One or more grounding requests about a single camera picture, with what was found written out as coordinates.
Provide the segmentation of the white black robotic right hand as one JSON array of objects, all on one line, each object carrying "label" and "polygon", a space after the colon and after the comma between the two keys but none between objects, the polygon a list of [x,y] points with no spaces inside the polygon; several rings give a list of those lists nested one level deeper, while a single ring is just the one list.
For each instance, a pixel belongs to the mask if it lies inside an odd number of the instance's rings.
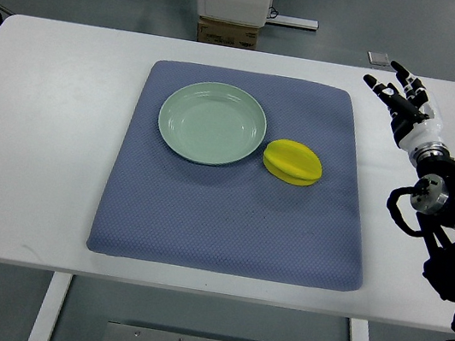
[{"label": "white black robotic right hand", "polygon": [[383,85],[370,74],[365,74],[363,81],[386,105],[395,144],[411,153],[420,144],[440,142],[442,122],[422,81],[396,61],[391,61],[391,67],[402,92],[393,83]]}]

